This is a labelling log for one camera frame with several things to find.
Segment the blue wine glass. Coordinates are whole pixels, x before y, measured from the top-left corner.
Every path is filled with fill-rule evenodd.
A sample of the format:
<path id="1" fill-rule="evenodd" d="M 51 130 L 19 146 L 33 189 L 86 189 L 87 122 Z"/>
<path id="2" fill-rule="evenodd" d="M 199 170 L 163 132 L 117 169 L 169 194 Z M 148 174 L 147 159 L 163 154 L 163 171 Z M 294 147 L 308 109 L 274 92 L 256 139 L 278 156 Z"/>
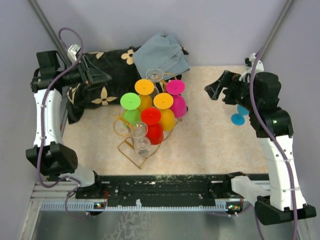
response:
<path id="1" fill-rule="evenodd" d="M 249 115 L 249 111 L 239 104 L 236 105 L 236 110 L 237 113 L 231 116 L 231 122 L 236 126 L 242 126 L 245 124 L 245 116 Z"/>

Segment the green wine glass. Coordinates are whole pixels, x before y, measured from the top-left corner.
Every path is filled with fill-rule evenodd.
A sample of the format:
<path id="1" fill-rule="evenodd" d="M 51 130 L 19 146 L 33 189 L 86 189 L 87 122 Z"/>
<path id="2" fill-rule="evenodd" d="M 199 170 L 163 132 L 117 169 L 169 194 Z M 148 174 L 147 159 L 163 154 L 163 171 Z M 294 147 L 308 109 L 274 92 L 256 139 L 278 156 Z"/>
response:
<path id="1" fill-rule="evenodd" d="M 120 105 L 126 110 L 122 117 L 130 124 L 141 121 L 141 113 L 138 107 L 141 104 L 140 97 L 133 92 L 124 94 L 120 99 Z"/>

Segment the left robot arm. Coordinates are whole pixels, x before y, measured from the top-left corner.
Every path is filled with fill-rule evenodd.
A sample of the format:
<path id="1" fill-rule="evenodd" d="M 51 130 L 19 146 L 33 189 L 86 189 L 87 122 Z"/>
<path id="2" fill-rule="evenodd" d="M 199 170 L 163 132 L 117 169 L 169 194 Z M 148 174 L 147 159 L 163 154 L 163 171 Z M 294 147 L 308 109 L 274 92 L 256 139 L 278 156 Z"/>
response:
<path id="1" fill-rule="evenodd" d="M 97 199 L 103 195 L 104 186 L 96 181 L 97 173 L 81 166 L 76 152 L 63 144 L 60 107 L 64 87 L 80 84 L 94 90 L 111 80 L 111 76 L 80 54 L 77 50 L 77 59 L 64 71 L 59 71 L 57 51 L 36 54 L 39 68 L 30 83 L 36 104 L 36 133 L 33 146 L 25 151 L 25 156 L 36 168 L 40 183 L 44 182 L 43 176 L 56 176 L 58 183 L 74 181 Z"/>

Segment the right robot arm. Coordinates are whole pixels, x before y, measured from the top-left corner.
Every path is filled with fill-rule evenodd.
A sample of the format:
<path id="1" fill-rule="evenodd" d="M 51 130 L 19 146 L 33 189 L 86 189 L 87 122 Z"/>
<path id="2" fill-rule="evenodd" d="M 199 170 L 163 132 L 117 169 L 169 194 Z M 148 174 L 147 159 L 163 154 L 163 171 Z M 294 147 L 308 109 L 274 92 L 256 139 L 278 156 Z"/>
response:
<path id="1" fill-rule="evenodd" d="M 259 121 L 250 99 L 250 83 L 247 74 L 225 70 L 213 83 L 205 86 L 211 100 L 218 100 L 223 93 L 227 105 L 240 105 L 249 112 L 250 125 L 264 151 L 270 189 L 265 190 L 242 172 L 226 175 L 223 192 L 229 198 L 244 197 L 253 206 L 259 221 L 267 225 L 309 219 L 317 215 L 316 208 L 308 204 L 300 190 L 293 156 L 293 125 L 289 113 L 278 106 L 281 83 L 270 72 L 255 74 L 253 96 Z"/>

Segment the magenta wine glass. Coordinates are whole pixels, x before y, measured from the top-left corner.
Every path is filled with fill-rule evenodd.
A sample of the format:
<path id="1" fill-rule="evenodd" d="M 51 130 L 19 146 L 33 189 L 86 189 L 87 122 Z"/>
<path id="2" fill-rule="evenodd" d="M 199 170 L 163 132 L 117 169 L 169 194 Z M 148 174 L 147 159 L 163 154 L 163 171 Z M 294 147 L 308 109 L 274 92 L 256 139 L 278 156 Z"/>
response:
<path id="1" fill-rule="evenodd" d="M 170 107 L 176 118 L 182 118 L 187 113 L 187 104 L 181 94 L 185 91 L 185 83 L 181 80 L 171 80 L 166 85 L 166 91 L 173 98 L 173 104 Z"/>

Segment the orange yellow wine glass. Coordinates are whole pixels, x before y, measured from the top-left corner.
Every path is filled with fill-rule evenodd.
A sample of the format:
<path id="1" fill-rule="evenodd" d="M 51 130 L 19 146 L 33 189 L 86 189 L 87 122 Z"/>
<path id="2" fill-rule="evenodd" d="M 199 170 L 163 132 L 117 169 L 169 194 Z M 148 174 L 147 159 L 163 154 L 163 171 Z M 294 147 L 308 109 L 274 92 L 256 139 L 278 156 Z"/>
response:
<path id="1" fill-rule="evenodd" d="M 161 118 L 159 120 L 165 132 L 173 130 L 175 127 L 175 115 L 170 107 L 173 105 L 174 99 L 169 93 L 159 93 L 153 99 L 154 106 L 160 111 Z"/>

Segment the clear wine glass back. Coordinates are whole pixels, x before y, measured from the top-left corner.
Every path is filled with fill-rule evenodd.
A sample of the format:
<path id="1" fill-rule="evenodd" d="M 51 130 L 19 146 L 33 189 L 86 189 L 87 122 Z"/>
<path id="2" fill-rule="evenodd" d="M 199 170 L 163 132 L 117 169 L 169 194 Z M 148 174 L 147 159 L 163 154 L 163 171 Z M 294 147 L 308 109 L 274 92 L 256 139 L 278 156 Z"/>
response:
<path id="1" fill-rule="evenodd" d="M 158 68 L 150 68 L 146 72 L 146 77 L 153 83 L 154 92 L 158 94 L 159 90 L 157 88 L 157 83 L 159 83 L 163 79 L 164 72 Z"/>

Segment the clear wine glass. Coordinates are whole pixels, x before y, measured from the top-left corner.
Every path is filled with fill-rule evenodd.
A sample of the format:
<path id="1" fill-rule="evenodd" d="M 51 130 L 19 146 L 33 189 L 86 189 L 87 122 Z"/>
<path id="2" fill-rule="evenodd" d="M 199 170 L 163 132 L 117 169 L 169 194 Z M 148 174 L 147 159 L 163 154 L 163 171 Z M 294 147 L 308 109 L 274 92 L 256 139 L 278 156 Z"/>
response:
<path id="1" fill-rule="evenodd" d="M 129 129 L 132 138 L 143 138 L 148 133 L 148 126 L 142 121 L 133 122 Z"/>
<path id="2" fill-rule="evenodd" d="M 159 83 L 163 79 L 164 72 L 158 68 L 150 68 L 146 72 L 146 77 L 153 83 L 154 92 L 158 94 L 159 90 L 157 88 L 157 83 Z"/>
<path id="3" fill-rule="evenodd" d="M 142 158 L 148 157 L 151 147 L 151 142 L 147 137 L 140 137 L 134 140 L 134 150 Z"/>

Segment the clear wine glass middle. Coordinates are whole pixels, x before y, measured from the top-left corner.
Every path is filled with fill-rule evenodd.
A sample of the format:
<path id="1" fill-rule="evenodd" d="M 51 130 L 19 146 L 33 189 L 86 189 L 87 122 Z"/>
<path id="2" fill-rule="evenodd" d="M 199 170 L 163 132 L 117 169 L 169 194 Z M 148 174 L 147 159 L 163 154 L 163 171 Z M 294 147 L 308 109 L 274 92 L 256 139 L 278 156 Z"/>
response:
<path id="1" fill-rule="evenodd" d="M 148 126 L 142 121 L 133 122 L 129 129 L 132 138 L 143 138 L 148 133 Z"/>

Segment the red wine glass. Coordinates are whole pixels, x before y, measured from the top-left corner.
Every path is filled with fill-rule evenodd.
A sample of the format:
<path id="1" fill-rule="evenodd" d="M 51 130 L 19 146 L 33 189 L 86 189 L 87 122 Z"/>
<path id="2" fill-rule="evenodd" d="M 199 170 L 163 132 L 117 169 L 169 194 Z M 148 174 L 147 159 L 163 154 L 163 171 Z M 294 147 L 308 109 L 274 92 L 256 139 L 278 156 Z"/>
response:
<path id="1" fill-rule="evenodd" d="M 164 140 L 164 130 L 160 124 L 161 112 L 155 107 L 144 109 L 140 115 L 143 123 L 147 125 L 146 137 L 152 145 L 159 145 Z"/>

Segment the clear wine glass front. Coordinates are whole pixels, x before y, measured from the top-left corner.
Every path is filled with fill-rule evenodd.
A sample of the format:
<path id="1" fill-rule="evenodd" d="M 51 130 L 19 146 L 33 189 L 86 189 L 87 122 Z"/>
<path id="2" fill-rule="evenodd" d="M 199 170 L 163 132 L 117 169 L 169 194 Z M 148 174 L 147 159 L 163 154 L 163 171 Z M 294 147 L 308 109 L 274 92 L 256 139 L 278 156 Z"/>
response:
<path id="1" fill-rule="evenodd" d="M 151 142 L 147 137 L 140 137 L 134 140 L 134 150 L 142 158 L 148 157 L 151 147 Z"/>

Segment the black cream flower blanket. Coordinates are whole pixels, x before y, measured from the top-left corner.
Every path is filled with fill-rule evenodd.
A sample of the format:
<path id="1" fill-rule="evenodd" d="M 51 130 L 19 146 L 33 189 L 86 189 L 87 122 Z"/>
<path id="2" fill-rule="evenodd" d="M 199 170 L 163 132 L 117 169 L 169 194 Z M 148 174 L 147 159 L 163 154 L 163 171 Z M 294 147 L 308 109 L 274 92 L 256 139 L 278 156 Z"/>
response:
<path id="1" fill-rule="evenodd" d="M 131 46 L 83 55 L 85 60 L 103 72 L 104 78 L 91 86 L 75 83 L 68 87 L 66 109 L 70 125 L 81 119 L 85 109 L 119 105 L 124 94 L 136 93 L 135 84 L 142 78 L 133 58 L 138 49 Z"/>

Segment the grey blue folded cloth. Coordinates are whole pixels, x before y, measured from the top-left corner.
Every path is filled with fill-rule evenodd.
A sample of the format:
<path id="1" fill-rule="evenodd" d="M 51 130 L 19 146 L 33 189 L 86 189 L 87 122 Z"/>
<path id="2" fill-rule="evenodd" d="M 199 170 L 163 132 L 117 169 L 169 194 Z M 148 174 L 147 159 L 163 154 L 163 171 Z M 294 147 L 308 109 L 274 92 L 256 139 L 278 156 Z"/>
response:
<path id="1" fill-rule="evenodd" d="M 188 54 L 173 34 L 158 32 L 133 54 L 133 63 L 142 77 L 150 69 L 177 76 L 190 70 Z"/>

